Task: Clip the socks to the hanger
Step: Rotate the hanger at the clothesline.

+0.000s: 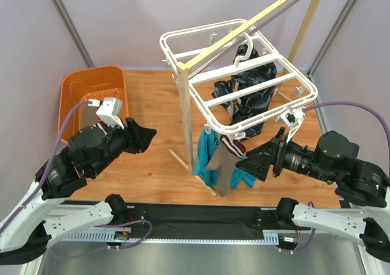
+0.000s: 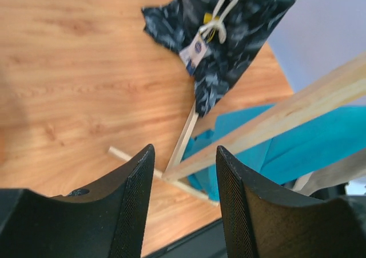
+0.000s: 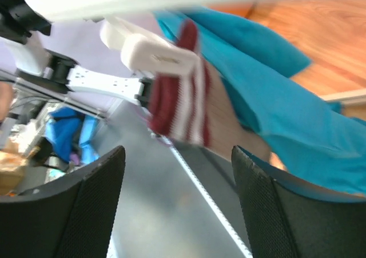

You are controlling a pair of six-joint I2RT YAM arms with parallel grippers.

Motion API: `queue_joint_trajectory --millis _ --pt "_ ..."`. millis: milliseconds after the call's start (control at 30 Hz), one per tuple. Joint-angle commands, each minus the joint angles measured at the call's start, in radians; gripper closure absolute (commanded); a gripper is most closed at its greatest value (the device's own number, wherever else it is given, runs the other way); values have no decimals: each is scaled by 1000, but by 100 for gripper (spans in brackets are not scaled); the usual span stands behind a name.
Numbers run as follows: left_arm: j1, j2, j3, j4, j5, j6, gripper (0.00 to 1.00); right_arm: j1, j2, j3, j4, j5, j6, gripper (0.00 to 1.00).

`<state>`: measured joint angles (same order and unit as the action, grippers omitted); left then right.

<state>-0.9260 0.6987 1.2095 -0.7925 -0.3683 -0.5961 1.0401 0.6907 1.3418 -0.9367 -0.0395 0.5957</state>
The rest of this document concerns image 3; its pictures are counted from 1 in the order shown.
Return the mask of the white clip hanger frame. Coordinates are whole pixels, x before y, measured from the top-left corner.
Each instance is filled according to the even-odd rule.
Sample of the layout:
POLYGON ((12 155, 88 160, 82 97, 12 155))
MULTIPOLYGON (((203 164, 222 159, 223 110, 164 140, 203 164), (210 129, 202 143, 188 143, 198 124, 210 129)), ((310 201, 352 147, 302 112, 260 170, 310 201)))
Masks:
POLYGON ((121 53, 130 70, 188 76, 199 56, 164 40, 152 22, 156 10, 196 10, 202 5, 250 0, 25 0, 50 22, 103 19, 100 37, 121 53))

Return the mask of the teal cloth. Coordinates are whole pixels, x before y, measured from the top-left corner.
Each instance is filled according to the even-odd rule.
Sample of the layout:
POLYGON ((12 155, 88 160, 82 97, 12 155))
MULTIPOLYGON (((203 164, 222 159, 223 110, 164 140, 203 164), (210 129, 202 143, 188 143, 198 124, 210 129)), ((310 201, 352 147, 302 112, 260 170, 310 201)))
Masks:
POLYGON ((194 22, 201 56, 220 73, 240 125, 286 170, 324 188, 365 194, 365 123, 292 81, 311 63, 301 51, 265 26, 204 7, 154 17, 176 47, 183 23, 194 22))

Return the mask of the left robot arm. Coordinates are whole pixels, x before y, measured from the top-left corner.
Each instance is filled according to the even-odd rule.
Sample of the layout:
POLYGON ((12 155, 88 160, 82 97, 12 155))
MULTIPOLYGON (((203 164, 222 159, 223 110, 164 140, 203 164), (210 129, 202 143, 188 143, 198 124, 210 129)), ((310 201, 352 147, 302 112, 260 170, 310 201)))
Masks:
POLYGON ((38 35, 50 33, 51 23, 25 0, 1 0, 1 40, 15 59, 19 78, 59 94, 95 92, 148 106, 152 79, 118 78, 87 70, 72 58, 45 49, 38 35))

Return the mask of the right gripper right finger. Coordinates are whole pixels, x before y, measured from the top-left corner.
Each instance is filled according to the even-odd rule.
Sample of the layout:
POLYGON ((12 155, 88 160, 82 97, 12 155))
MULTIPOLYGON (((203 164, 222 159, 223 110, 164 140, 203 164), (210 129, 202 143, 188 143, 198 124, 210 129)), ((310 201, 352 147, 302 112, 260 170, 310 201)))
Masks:
POLYGON ((232 167, 253 257, 365 257, 365 198, 311 184, 239 146, 232 167))

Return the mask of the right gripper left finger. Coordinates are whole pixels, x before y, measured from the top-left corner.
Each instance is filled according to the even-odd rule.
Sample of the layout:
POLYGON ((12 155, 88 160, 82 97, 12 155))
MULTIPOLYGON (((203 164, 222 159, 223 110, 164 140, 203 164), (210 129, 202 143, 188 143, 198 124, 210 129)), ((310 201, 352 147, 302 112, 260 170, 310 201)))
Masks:
POLYGON ((125 149, 14 197, 1 197, 1 257, 106 257, 125 149))

